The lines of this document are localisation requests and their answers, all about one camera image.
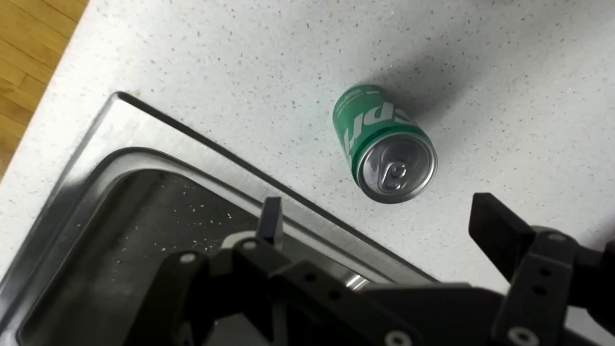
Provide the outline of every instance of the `stainless steel sink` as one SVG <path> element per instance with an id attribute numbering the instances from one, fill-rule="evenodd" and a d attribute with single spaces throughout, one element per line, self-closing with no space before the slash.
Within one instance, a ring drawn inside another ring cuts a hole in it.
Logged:
<path id="1" fill-rule="evenodd" d="M 432 279 L 218 145 L 113 95 L 0 285 L 1 345 L 117 345 L 174 250 L 216 252 L 284 208 L 282 252 L 347 287 Z"/>

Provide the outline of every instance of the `soda can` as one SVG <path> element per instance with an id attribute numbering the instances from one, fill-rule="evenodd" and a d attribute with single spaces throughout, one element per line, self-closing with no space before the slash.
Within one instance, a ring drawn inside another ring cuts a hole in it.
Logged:
<path id="1" fill-rule="evenodd" d="M 411 118 L 380 87 L 359 85 L 341 95 L 332 125 L 353 181 L 382 204 L 416 197 L 432 179 L 436 152 Z"/>

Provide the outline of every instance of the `can label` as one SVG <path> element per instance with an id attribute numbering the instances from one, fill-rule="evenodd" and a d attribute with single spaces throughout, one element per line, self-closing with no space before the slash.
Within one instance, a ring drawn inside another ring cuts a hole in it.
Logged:
<path id="1" fill-rule="evenodd" d="M 391 133 L 413 133 L 426 139 L 407 114 L 372 85 L 343 93 L 332 110 L 332 123 L 353 175 L 363 150 L 374 141 Z"/>

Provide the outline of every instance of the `white countertop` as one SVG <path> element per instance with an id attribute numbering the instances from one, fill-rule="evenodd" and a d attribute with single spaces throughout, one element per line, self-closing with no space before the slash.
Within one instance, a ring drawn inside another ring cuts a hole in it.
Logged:
<path id="1" fill-rule="evenodd" d="M 439 281 L 503 289 L 472 193 L 599 247 L 615 233 L 615 2 L 93 0 L 0 185 L 0 273 L 76 143 L 126 91 Z M 330 123 L 357 83 L 403 97 L 438 172 L 405 204 L 353 185 Z"/>

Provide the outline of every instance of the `wooden floor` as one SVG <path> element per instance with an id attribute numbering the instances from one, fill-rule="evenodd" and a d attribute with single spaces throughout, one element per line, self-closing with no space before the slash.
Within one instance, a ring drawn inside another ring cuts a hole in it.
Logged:
<path id="1" fill-rule="evenodd" d="M 0 0 L 0 179 L 86 0 Z"/>

